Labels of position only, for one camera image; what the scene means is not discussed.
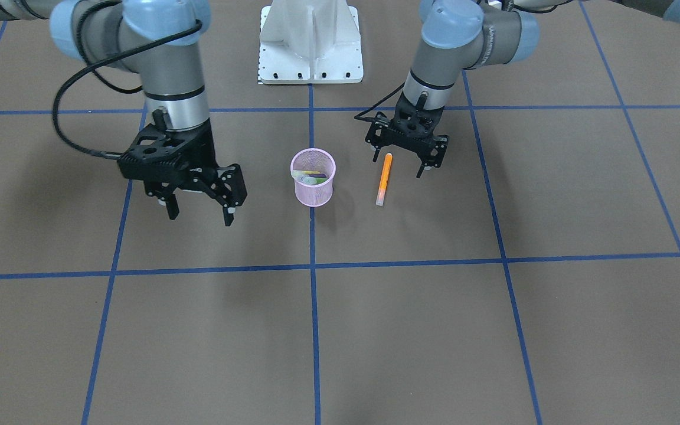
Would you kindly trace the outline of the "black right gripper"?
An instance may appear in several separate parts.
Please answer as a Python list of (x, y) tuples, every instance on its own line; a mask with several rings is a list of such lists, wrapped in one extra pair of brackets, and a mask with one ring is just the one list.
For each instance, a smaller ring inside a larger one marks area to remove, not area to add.
[(248, 196), (240, 164), (218, 167), (211, 121), (187, 131), (160, 131), (148, 124), (117, 161), (122, 176), (141, 181), (149, 197), (156, 197), (168, 218), (180, 214), (175, 191), (202, 191), (222, 208), (224, 225), (235, 220)]

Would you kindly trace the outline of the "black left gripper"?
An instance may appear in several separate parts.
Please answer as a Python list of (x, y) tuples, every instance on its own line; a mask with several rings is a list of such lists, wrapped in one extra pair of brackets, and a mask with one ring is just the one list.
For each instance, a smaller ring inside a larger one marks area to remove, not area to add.
[(395, 106), (394, 116), (389, 118), (383, 112), (374, 117), (367, 116), (370, 123), (366, 143), (374, 152), (372, 161), (377, 162), (381, 149), (394, 145), (415, 153), (420, 161), (416, 178), (421, 178), (424, 171), (442, 166), (450, 138), (448, 135), (434, 134), (444, 108), (424, 109), (423, 95), (413, 104), (402, 94)]

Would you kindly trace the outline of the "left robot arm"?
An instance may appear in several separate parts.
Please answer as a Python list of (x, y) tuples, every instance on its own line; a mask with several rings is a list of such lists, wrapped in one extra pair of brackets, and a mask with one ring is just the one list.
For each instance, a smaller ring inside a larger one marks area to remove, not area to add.
[(540, 40), (537, 16), (562, 1), (422, 1), (420, 41), (408, 75), (394, 89), (393, 116), (370, 107), (356, 119), (370, 124), (365, 141), (378, 161), (386, 147), (415, 153), (419, 172), (442, 166), (448, 135), (437, 135), (456, 80), (465, 70), (512, 64)]

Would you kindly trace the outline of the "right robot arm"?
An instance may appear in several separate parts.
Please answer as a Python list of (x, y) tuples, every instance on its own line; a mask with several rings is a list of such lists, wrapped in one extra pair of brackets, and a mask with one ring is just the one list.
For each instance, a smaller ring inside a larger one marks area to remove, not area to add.
[[(83, 62), (55, 94), (51, 119), (68, 147), (116, 162), (126, 179), (143, 183), (170, 220), (180, 213), (175, 192), (206, 194), (230, 226), (247, 197), (239, 164), (216, 160), (199, 40), (210, 27), (206, 1), (0, 1), (0, 22), (48, 21), (54, 45)], [(123, 152), (83, 147), (60, 128), (62, 97), (103, 67), (137, 74), (151, 123)]]

